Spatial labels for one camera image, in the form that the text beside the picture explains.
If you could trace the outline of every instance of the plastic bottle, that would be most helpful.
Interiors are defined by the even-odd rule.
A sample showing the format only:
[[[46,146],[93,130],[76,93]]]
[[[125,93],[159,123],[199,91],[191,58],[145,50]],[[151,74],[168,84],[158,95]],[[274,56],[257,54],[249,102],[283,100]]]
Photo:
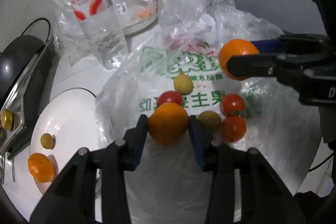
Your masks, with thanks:
[[[111,0],[70,0],[91,52],[106,69],[119,67],[127,44]]]

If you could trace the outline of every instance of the wire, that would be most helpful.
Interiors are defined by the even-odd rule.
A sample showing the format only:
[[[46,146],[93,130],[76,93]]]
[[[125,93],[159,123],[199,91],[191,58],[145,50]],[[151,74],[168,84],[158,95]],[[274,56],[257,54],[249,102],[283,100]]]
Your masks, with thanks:
[[[316,165],[315,167],[309,169],[308,173],[311,171],[316,170],[317,168],[321,167],[323,164],[325,164],[328,160],[331,159],[331,157],[334,155],[334,153],[332,153],[328,158],[326,158],[324,161],[322,161],[320,164]]]
[[[30,24],[27,26],[27,28],[22,32],[21,35],[24,35],[25,32],[29,29],[29,27],[30,27],[31,25],[33,25],[35,22],[38,22],[38,21],[40,21],[40,20],[44,20],[45,22],[48,23],[48,36],[47,36],[47,39],[46,39],[46,42],[47,42],[48,39],[49,39],[50,31],[51,31],[51,25],[50,25],[50,21],[49,21],[48,19],[46,19],[45,17],[40,17],[40,18],[38,18],[38,19],[35,19],[32,23],[30,23]]]

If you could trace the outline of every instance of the red and white label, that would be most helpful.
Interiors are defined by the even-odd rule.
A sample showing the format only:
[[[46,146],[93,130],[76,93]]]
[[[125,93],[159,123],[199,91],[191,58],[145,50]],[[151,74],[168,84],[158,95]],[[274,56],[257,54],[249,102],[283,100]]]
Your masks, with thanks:
[[[77,20],[83,21],[105,11],[110,2],[110,0],[71,0],[71,5]]]

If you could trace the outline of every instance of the cherry tomato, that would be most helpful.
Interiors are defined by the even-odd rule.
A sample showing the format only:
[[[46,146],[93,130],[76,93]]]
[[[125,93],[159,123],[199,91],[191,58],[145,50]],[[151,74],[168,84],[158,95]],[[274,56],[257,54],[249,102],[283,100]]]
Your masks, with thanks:
[[[238,94],[227,94],[220,103],[220,109],[225,116],[239,115],[245,109],[245,101]]]
[[[164,93],[162,93],[157,100],[157,105],[160,106],[163,103],[175,103],[178,105],[182,105],[183,103],[183,98],[182,95],[174,90],[169,90]]]
[[[221,124],[221,137],[223,142],[237,142],[246,133],[246,122],[239,116],[228,116]]]

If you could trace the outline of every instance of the gold knob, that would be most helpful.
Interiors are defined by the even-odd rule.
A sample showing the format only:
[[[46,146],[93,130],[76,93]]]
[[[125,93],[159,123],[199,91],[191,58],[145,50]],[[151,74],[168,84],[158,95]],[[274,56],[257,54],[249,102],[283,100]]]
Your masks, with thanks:
[[[6,130],[11,130],[13,126],[13,112],[6,108],[1,111],[1,126]]]

